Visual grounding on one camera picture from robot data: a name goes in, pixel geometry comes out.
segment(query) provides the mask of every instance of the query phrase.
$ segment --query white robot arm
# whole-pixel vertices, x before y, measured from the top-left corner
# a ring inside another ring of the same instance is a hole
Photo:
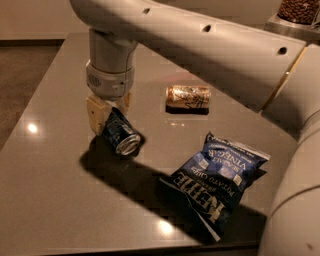
[[[314,201],[320,199],[320,47],[150,0],[70,2],[91,27],[87,82],[103,100],[115,101],[130,90],[132,53],[138,42],[300,138],[275,198],[260,254],[304,255],[310,249],[305,246],[308,236],[310,243],[320,245],[319,227],[313,222],[305,219],[302,226],[295,225],[295,218],[318,212]],[[301,176],[301,171],[308,174]],[[299,201],[303,206],[297,213],[290,207],[301,196],[308,200]]]

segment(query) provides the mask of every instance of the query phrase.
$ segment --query wall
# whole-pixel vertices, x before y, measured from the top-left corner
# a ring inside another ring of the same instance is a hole
[[[281,0],[157,0],[237,23],[263,28]],[[2,0],[0,40],[60,39],[87,26],[73,13],[69,0]]]

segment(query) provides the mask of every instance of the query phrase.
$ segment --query blue can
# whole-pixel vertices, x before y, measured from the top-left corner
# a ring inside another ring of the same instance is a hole
[[[102,135],[120,155],[129,155],[139,147],[141,141],[140,135],[115,107],[112,108]]]

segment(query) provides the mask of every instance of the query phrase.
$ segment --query gold can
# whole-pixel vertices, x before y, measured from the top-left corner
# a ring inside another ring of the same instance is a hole
[[[166,90],[166,109],[167,112],[172,110],[183,110],[185,113],[208,112],[210,98],[209,86],[172,85]]]

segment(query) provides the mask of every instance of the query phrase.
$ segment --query can lid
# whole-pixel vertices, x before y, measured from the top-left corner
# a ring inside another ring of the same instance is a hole
[[[132,135],[125,140],[123,140],[116,149],[117,154],[121,155],[129,155],[133,151],[137,149],[140,144],[140,136],[139,135]]]

